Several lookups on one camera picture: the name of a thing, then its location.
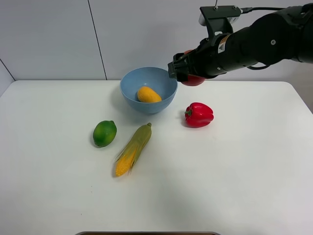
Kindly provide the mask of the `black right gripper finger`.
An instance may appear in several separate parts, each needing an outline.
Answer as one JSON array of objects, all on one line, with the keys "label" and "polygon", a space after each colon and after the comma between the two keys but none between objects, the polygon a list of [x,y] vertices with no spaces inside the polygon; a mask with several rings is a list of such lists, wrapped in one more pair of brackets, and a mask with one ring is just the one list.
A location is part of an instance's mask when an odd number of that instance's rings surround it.
[{"label": "black right gripper finger", "polygon": [[193,53],[177,53],[173,56],[173,64],[192,64],[193,63]]},{"label": "black right gripper finger", "polygon": [[187,82],[189,74],[189,64],[186,61],[173,61],[168,64],[168,74],[170,78],[178,82]]}]

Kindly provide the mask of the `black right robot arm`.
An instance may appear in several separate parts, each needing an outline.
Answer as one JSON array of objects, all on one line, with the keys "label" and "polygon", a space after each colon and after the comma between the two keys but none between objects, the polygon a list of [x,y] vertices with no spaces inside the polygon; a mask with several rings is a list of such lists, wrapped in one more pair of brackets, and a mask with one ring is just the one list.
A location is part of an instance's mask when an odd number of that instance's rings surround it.
[{"label": "black right robot arm", "polygon": [[200,22],[208,37],[188,53],[174,55],[168,64],[170,78],[178,82],[197,76],[206,79],[241,68],[262,70],[282,60],[313,62],[313,5],[270,7],[271,13],[252,25],[233,31],[231,19],[254,7],[203,6]]}]

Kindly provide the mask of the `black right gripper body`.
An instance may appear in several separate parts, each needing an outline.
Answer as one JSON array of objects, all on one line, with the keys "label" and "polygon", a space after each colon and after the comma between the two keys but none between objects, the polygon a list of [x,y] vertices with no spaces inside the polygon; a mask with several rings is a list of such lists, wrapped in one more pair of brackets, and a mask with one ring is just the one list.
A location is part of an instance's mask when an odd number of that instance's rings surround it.
[{"label": "black right gripper body", "polygon": [[188,53],[188,74],[214,78],[262,63],[266,67],[293,57],[293,26],[252,24]]}]

